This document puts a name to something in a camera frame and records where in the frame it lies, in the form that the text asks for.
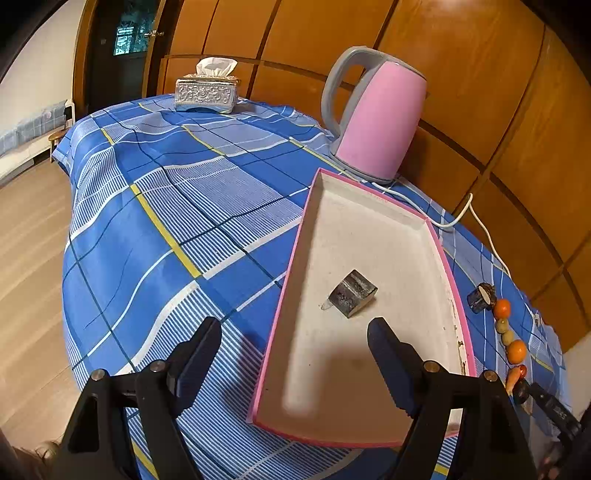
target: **white tray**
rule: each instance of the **white tray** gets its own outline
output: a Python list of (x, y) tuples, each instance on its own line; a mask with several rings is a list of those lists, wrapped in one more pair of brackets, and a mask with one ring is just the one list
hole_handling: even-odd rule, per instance
[[(336, 307), (322, 310), (352, 269), (378, 287), (375, 298), (350, 319)], [(396, 408), (367, 345), (377, 316), (424, 360), (475, 375), (462, 304), (430, 222), (321, 169), (277, 307), (253, 423), (317, 445), (400, 445), (411, 419)], [(460, 419), (452, 411), (448, 434)]]

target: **kettle base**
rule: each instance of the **kettle base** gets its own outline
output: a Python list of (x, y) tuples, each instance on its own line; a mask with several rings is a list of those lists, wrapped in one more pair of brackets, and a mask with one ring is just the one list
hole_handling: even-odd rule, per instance
[(378, 185), (388, 185), (394, 181), (394, 178), (382, 179), (380, 177), (374, 177), (372, 175), (369, 175), (368, 173), (365, 173), (361, 170), (357, 170), (357, 168), (352, 167), (347, 162), (342, 161), (339, 157), (334, 155), (332, 152), (329, 152), (329, 157), (337, 166), (351, 172), (353, 175), (355, 175), (357, 177), (361, 177), (364, 180), (372, 181), (374, 183), (377, 183)]

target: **door handle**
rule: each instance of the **door handle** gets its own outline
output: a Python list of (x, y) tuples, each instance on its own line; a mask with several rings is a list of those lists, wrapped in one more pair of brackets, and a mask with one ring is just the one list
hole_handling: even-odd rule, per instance
[(144, 34), (145, 38), (154, 38), (154, 37), (163, 37), (164, 32), (159, 32), (157, 30), (152, 30), (151, 32), (146, 32)]

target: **silver tissue box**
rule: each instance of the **silver tissue box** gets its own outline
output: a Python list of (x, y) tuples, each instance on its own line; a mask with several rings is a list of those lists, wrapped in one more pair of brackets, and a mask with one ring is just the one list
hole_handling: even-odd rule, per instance
[(174, 108), (185, 112), (191, 108), (209, 108), (218, 113), (230, 113), (236, 105), (236, 77), (206, 77), (190, 73), (177, 80)]

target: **orange ball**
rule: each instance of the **orange ball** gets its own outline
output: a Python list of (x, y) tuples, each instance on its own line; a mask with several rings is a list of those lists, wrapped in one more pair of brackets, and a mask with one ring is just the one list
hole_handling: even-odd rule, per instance
[(520, 364), (525, 360), (527, 347), (523, 340), (513, 340), (507, 347), (507, 360), (512, 365)]
[(507, 319), (511, 315), (511, 302), (507, 299), (498, 299), (492, 314), (498, 319)]

